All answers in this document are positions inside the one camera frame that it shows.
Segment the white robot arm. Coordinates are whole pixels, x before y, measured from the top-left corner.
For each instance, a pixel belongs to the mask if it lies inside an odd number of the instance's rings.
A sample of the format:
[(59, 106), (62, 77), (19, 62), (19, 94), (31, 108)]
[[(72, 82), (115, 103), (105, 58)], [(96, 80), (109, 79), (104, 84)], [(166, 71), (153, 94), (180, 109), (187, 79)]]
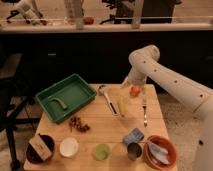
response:
[(143, 86), (151, 78), (180, 103), (203, 120), (193, 171), (213, 171), (213, 89), (172, 71), (158, 63), (160, 50), (148, 45), (129, 55), (131, 70), (122, 83)]

